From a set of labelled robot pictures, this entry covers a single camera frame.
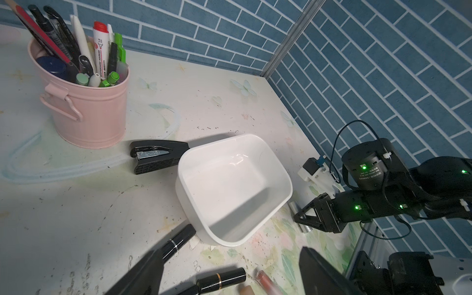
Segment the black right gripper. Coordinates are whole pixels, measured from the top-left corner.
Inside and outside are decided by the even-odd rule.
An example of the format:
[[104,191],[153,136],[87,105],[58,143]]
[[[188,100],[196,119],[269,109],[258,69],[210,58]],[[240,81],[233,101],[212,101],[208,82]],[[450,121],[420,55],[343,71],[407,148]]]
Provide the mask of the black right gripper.
[[376,218],[398,215],[406,203],[402,189],[382,191],[347,191],[330,198],[321,194],[298,213],[300,223],[323,232],[341,233],[350,222],[371,221]]

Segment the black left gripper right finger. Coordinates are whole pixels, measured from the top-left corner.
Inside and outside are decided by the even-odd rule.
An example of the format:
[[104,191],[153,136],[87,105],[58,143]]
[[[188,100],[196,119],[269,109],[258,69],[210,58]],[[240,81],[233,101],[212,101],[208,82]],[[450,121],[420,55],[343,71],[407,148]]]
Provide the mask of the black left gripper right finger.
[[306,295],[363,294],[313,248],[302,248],[299,268]]

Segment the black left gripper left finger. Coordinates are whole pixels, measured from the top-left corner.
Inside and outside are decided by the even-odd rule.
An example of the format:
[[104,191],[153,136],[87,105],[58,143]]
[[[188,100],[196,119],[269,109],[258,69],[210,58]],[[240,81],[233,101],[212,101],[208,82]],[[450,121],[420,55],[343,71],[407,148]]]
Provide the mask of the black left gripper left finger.
[[158,295],[163,275],[162,251],[146,253],[106,295]]

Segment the silver lipstick tube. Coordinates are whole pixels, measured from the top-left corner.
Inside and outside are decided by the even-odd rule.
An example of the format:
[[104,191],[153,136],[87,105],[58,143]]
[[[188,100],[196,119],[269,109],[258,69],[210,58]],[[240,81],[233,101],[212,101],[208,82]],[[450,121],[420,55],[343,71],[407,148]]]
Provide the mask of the silver lipstick tube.
[[301,211],[301,207],[298,205],[298,203],[296,201],[290,201],[288,205],[291,210],[293,220],[299,226],[301,232],[304,234],[311,232],[313,229],[310,226],[300,223],[302,216],[298,215],[298,213]]

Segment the black lipstick silver band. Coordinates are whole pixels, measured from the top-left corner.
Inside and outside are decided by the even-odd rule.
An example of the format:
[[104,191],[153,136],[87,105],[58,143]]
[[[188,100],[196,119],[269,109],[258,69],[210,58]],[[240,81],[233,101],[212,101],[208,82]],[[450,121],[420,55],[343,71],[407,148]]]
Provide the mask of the black lipstick silver band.
[[165,264],[171,258],[173,258],[185,244],[187,244],[191,238],[196,234],[196,230],[193,225],[187,224],[182,228],[175,236],[173,236],[168,242],[161,247],[162,262]]

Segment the pink lip gloss tube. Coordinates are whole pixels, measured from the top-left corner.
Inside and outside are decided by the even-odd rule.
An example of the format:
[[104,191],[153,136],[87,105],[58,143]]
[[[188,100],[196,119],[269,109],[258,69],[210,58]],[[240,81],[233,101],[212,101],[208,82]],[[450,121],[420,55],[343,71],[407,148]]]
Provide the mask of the pink lip gloss tube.
[[256,281],[261,285],[263,290],[268,295],[283,294],[279,287],[269,278],[269,276],[263,270],[258,270],[256,272]]

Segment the white plastic storage box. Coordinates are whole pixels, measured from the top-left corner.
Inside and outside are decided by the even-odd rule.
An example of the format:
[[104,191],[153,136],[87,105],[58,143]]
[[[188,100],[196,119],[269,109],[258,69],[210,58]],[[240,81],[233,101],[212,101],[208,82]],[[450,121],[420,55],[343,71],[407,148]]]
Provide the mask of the white plastic storage box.
[[187,150],[178,162],[175,189],[200,240],[224,247],[248,241],[293,194],[288,172],[253,134]]

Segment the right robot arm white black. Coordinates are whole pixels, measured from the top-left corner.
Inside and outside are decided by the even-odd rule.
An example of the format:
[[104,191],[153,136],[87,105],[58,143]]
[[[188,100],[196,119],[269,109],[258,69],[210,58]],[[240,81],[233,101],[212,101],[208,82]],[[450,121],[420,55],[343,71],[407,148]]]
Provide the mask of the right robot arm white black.
[[341,161],[344,182],[356,185],[334,197],[319,195],[295,214],[296,223],[338,234],[350,222],[395,215],[472,218],[471,159],[441,156],[408,168],[381,138],[350,148]]

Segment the black lipstick gold band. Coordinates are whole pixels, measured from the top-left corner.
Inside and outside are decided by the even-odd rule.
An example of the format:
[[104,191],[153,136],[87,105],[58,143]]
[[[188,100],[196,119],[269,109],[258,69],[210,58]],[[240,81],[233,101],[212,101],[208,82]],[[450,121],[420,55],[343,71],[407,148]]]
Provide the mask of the black lipstick gold band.
[[196,284],[178,293],[178,295],[204,295],[214,291],[219,291],[229,286],[244,283],[247,273],[244,268],[220,272],[214,275],[198,279]]

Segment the beige concealer tube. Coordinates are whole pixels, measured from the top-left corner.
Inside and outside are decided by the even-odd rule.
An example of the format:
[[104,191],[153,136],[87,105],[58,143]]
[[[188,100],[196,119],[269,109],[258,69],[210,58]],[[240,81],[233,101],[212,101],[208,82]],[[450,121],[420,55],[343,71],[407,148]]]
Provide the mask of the beige concealer tube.
[[240,286],[238,293],[239,295],[255,295],[251,285]]

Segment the black stapler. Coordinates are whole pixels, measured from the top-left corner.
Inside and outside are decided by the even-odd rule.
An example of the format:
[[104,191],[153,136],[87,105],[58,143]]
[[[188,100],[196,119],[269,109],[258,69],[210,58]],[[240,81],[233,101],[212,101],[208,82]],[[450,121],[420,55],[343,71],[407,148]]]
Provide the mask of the black stapler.
[[134,173],[140,175],[176,166],[188,150],[188,143],[181,141],[133,141],[130,144],[130,156],[137,161]]

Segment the pink metal pen bucket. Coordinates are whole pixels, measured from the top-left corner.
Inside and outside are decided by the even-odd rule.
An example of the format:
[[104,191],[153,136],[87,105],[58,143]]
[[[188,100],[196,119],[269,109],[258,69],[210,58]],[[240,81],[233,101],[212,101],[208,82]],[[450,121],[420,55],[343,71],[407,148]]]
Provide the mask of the pink metal pen bucket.
[[30,39],[28,55],[44,84],[41,103],[52,112],[57,133],[72,145],[101,149],[114,146],[125,136],[130,73],[111,87],[80,86],[47,72],[36,61],[45,50]]

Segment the red white marker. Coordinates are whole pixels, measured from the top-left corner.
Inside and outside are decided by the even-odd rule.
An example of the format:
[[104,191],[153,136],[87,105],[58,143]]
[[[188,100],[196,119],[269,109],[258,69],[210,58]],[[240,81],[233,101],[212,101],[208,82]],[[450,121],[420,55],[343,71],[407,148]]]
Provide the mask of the red white marker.
[[93,24],[93,45],[95,48],[95,64],[97,73],[101,79],[107,77],[107,65],[109,57],[109,32],[108,27],[99,21]]

